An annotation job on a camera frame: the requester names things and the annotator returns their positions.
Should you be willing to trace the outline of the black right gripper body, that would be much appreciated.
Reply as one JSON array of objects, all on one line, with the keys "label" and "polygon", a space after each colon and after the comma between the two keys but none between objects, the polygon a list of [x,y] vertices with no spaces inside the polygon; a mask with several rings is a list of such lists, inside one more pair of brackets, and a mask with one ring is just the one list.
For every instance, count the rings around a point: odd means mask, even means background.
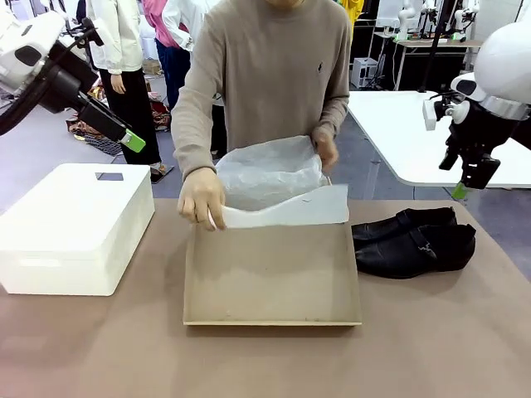
[{"label": "black right gripper body", "polygon": [[517,127],[517,121],[501,118],[476,103],[460,103],[451,108],[450,136],[446,146],[459,148],[463,160],[483,154],[505,143]]}]

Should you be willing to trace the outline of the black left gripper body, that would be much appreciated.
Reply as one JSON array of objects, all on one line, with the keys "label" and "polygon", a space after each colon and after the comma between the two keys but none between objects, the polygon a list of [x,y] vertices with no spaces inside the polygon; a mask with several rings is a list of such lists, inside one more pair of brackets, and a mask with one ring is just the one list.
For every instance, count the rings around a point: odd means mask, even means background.
[{"label": "black left gripper body", "polygon": [[106,105],[84,93],[79,93],[77,100],[77,114],[80,120],[99,133],[113,133],[113,114]]}]

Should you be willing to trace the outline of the person's right hand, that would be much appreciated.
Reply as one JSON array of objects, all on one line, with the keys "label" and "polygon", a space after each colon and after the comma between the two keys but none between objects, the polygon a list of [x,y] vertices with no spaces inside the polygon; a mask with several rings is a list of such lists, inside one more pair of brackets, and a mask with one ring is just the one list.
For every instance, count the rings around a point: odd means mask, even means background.
[{"label": "person's right hand", "polygon": [[222,183],[211,168],[202,167],[186,176],[178,198],[181,216],[208,231],[224,230],[224,204]]}]

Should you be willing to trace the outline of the person's left hand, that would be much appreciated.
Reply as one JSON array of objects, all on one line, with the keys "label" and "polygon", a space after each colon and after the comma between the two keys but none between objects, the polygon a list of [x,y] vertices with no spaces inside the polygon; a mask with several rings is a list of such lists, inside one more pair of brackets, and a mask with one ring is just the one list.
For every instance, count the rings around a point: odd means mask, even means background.
[{"label": "person's left hand", "polygon": [[312,133],[315,152],[319,155],[324,172],[330,172],[339,160],[339,151],[334,135],[323,127]]}]

